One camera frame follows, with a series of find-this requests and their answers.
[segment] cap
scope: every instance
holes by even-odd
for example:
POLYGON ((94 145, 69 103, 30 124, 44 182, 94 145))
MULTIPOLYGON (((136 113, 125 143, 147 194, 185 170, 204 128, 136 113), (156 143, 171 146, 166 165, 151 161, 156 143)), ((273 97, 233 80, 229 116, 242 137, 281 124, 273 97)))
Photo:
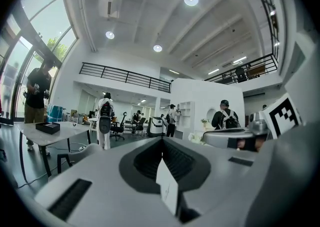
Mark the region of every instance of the cap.
POLYGON ((227 100, 222 100, 220 104, 221 105, 229 105, 229 102, 227 100))

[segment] black box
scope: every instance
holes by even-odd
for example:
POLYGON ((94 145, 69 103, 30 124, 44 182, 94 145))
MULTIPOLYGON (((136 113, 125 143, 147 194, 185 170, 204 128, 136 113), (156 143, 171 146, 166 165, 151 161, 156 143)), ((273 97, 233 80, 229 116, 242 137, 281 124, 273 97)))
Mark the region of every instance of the black box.
POLYGON ((35 129, 53 135, 60 130, 60 124, 54 122, 43 122, 35 124, 35 129))

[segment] tree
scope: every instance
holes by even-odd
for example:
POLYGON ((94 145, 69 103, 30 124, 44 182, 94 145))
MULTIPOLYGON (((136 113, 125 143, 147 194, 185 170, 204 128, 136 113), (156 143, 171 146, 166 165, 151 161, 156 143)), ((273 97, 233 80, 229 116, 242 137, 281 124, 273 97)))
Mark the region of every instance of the tree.
MULTIPOLYGON (((56 44, 58 40, 58 37, 55 38, 50 38, 48 40, 48 43, 46 44, 47 47, 51 50, 54 45, 56 44)), ((62 59, 65 57, 65 54, 67 52, 68 47, 65 44, 61 44, 59 43, 55 49, 53 50, 53 54, 60 60, 62 61, 62 59)), ((40 57, 37 53, 35 53, 34 58, 36 58, 40 63, 42 63, 44 60, 42 59, 42 57, 40 57)))

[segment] blue container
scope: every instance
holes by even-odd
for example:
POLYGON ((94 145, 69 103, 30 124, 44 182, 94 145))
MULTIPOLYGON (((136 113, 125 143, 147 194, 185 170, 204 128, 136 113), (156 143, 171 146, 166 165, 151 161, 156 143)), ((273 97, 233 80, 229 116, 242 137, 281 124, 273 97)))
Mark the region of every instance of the blue container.
POLYGON ((61 122, 64 108, 61 106, 50 104, 46 108, 47 122, 61 122))

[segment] railing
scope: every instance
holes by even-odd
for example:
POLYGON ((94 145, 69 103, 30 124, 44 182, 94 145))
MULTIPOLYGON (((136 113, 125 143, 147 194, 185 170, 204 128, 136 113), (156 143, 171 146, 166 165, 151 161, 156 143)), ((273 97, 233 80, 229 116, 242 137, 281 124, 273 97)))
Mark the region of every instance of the railing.
POLYGON ((273 55, 266 56, 238 65, 237 67, 206 79, 205 81, 216 82, 225 85, 241 83, 260 76, 276 72, 278 69, 273 55))
POLYGON ((278 62, 279 53, 279 26, 277 20, 276 7, 273 4, 273 0, 261 0, 263 9, 267 16, 267 21, 270 30, 271 39, 271 53, 273 54, 276 62, 278 62))
POLYGON ((171 93, 171 83, 124 69, 82 62, 82 67, 79 74, 125 82, 149 89, 156 89, 171 93))

